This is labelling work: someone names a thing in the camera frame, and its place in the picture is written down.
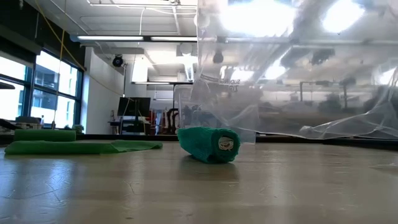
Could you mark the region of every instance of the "window frame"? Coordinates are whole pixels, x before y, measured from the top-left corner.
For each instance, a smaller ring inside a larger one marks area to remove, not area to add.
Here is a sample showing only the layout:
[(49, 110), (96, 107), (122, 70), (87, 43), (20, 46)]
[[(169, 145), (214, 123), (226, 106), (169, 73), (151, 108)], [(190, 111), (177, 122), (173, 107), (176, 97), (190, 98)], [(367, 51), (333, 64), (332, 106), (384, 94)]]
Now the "window frame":
[[(58, 59), (58, 57), (56, 55), (54, 55), (53, 53), (51, 53), (50, 51), (48, 51), (46, 49), (42, 49), (42, 51)], [(60, 91), (58, 91), (58, 96), (62, 96), (62, 97), (65, 97), (65, 98), (75, 101), (75, 108), (73, 109), (73, 124), (80, 124), (81, 91), (83, 88), (83, 70), (80, 69), (79, 67), (75, 66), (74, 64), (68, 62), (67, 60), (62, 60), (62, 62), (71, 66), (71, 69), (72, 68), (77, 69), (76, 96), (62, 93)], [(36, 76), (36, 61), (34, 62), (32, 68), (25, 65), (25, 80), (20, 80), (18, 78), (9, 77), (7, 75), (0, 74), (0, 80), (4, 80), (7, 82), (11, 82), (11, 83), (15, 83), (15, 84), (24, 86), (24, 96), (23, 96), (23, 100), (22, 100), (21, 116), (30, 116), (31, 108), (34, 103), (33, 102), (33, 98), (34, 98), (33, 91), (34, 90), (40, 90), (40, 91), (43, 91), (46, 93), (57, 95), (57, 90), (54, 90), (54, 89), (51, 89), (48, 87), (44, 87), (44, 86), (40, 86), (40, 85), (36, 85), (34, 83), (35, 76)], [(57, 104), (55, 105), (55, 110), (57, 110), (57, 108), (58, 108), (58, 100), (57, 100)], [(50, 127), (50, 126), (51, 126), (51, 124), (45, 124), (45, 128)]]

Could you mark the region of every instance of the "rolled green mat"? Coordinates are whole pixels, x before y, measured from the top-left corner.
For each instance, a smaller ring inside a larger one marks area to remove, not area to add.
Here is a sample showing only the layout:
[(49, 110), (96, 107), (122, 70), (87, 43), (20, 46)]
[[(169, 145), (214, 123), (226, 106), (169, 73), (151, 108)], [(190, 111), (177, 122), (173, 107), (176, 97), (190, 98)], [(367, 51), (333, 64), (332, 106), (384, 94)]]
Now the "rolled green mat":
[(48, 142), (14, 141), (5, 149), (7, 155), (21, 154), (109, 154), (118, 152), (161, 149), (161, 142), (123, 141), (98, 142)]
[(206, 163), (233, 161), (241, 145), (234, 131), (223, 128), (182, 128), (177, 136), (183, 149)]
[(14, 141), (71, 142), (76, 141), (76, 131), (52, 129), (18, 129), (15, 130)]

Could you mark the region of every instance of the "green fabric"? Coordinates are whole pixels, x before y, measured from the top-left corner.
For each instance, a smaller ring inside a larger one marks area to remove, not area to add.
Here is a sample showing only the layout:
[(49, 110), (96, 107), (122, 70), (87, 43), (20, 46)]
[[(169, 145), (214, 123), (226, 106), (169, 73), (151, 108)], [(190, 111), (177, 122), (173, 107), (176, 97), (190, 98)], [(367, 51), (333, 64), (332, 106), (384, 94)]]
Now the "green fabric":
[(118, 152), (161, 149), (161, 142), (123, 141), (97, 142), (48, 142), (15, 141), (8, 145), (6, 154), (109, 154)]
[(15, 130), (14, 141), (71, 142), (76, 141), (76, 131), (17, 129)]
[[(222, 128), (182, 128), (178, 130), (177, 135), (183, 149), (194, 158), (206, 163), (233, 161), (241, 145), (239, 136), (234, 131)], [(221, 137), (233, 140), (233, 148), (230, 151), (220, 149), (219, 140)]]

